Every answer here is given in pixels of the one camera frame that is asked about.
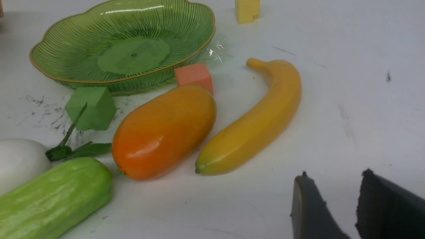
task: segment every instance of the yellow foam block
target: yellow foam block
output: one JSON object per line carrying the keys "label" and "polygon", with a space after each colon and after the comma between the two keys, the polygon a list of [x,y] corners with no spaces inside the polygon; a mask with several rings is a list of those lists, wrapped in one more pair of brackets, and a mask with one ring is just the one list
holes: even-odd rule
{"label": "yellow foam block", "polygon": [[239,24],[252,23],[260,14],[260,0],[235,0],[235,8]]}

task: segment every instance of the banana stem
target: banana stem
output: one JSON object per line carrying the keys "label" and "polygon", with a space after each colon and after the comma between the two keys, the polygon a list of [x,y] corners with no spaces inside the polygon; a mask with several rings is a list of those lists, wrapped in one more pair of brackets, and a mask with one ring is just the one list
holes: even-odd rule
{"label": "banana stem", "polygon": [[265,64],[264,61],[258,60],[258,59],[255,59],[255,58],[249,58],[246,61],[246,65],[249,68],[255,69],[257,71],[262,70],[264,68],[264,64]]}

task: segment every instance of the orange foam cube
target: orange foam cube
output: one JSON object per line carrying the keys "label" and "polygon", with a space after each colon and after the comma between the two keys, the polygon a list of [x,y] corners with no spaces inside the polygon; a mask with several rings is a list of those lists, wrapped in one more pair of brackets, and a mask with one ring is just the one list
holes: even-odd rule
{"label": "orange foam cube", "polygon": [[211,74],[203,63],[175,68],[174,74],[177,86],[197,84],[214,94]]}

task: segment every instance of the white eggplant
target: white eggplant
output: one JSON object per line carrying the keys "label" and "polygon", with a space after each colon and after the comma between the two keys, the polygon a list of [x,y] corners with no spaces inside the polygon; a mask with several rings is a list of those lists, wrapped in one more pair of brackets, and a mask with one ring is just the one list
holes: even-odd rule
{"label": "white eggplant", "polygon": [[0,196],[50,170],[46,151],[30,139],[0,139]]}

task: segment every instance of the bowl rim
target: bowl rim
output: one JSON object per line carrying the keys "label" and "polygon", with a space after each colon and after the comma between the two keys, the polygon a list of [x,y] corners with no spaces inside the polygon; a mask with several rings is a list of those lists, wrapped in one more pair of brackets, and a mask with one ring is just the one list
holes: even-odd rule
{"label": "bowl rim", "polygon": [[63,83],[75,83],[75,84],[91,84],[91,85],[95,85],[95,84],[103,84],[103,85],[107,85],[107,84],[112,84],[112,83],[118,83],[118,82],[122,82],[122,81],[127,81],[127,80],[132,80],[132,79],[135,79],[135,78],[139,78],[139,77],[144,77],[144,76],[147,76],[147,75],[150,75],[150,74],[154,74],[154,73],[157,73],[157,72],[159,72],[159,71],[163,71],[163,70],[166,70],[166,69],[169,69],[169,68],[172,68],[172,67],[175,67],[176,65],[179,65],[179,64],[182,64],[182,63],[184,63],[185,61],[187,61],[187,60],[189,60],[190,58],[192,58],[193,56],[195,56],[196,54],[198,54],[202,49],[204,49],[210,42],[211,42],[211,40],[213,39],[213,37],[214,37],[214,35],[215,35],[215,31],[216,31],[216,28],[215,28],[215,15],[214,15],[214,12],[213,12],[213,10],[209,7],[209,6],[207,6],[207,5],[205,5],[205,4],[203,4],[203,3],[192,3],[192,2],[190,2],[189,0],[182,0],[182,1],[185,1],[185,2],[187,2],[187,3],[189,3],[189,4],[195,4],[195,5],[201,5],[201,6],[203,6],[203,7],[205,7],[205,8],[207,8],[209,11],[210,11],[210,13],[211,13],[211,15],[212,15],[212,32],[211,32],[211,35],[210,35],[210,37],[204,42],[204,44],[202,44],[202,46],[200,46],[198,49],[196,49],[192,54],[190,54],[189,56],[187,56],[186,58],[184,58],[183,60],[181,60],[181,61],[179,61],[179,62],[177,62],[177,63],[174,63],[174,64],[172,64],[172,65],[169,65],[169,66],[166,66],[166,67],[163,67],[163,68],[160,68],[160,69],[157,69],[157,70],[154,70],[154,71],[150,71],[150,72],[147,72],[147,73],[144,73],[144,74],[138,74],[138,75],[135,75],[135,76],[131,76],[131,77],[126,77],[126,78],[122,78],[122,79],[117,79],[117,80],[110,80],[110,81],[86,81],[86,80],[69,80],[69,79],[63,79],[63,78],[58,78],[58,77],[55,77],[55,76],[52,76],[52,75],[50,75],[49,73],[47,73],[43,68],[41,68],[40,66],[38,66],[37,65],[37,63],[35,63],[35,61],[34,61],[34,59],[32,58],[32,54],[33,54],[33,52],[34,52],[34,50],[35,50],[35,48],[37,48],[41,43],[43,43],[44,41],[45,41],[45,37],[46,37],[46,35],[47,35],[47,33],[49,33],[49,31],[54,27],[54,26],[56,26],[58,23],[60,23],[60,22],[62,22],[62,21],[64,21],[64,20],[66,20],[66,19],[69,19],[69,18],[71,18],[71,17],[76,17],[76,16],[80,16],[80,15],[84,15],[84,14],[86,14],[86,13],[88,13],[89,11],[91,11],[92,9],[94,9],[94,8],[96,8],[96,7],[98,7],[98,6],[100,6],[100,5],[103,5],[103,4],[107,4],[107,3],[109,3],[109,2],[114,2],[114,1],[116,1],[116,0],[108,0],[108,1],[105,1],[105,2],[103,2],[103,3],[100,3],[100,4],[97,4],[97,5],[95,5],[95,6],[93,6],[93,7],[91,7],[91,8],[89,8],[87,11],[85,11],[85,12],[83,12],[83,13],[79,13],[79,14],[75,14],[75,15],[71,15],[71,16],[69,16],[69,17],[65,17],[65,18],[62,18],[61,20],[59,20],[59,21],[57,21],[57,22],[55,22],[53,25],[51,25],[48,29],[47,29],[47,31],[43,34],[43,37],[42,37],[42,39],[41,39],[41,41],[39,41],[36,45],[34,45],[32,48],[31,48],[31,51],[29,52],[29,60],[30,60],[30,62],[31,62],[31,64],[38,70],[38,71],[40,71],[41,73],[43,73],[46,77],[48,77],[48,78],[50,78],[50,79],[52,79],[52,80],[55,80],[55,81],[59,81],[59,82],[63,82]]}

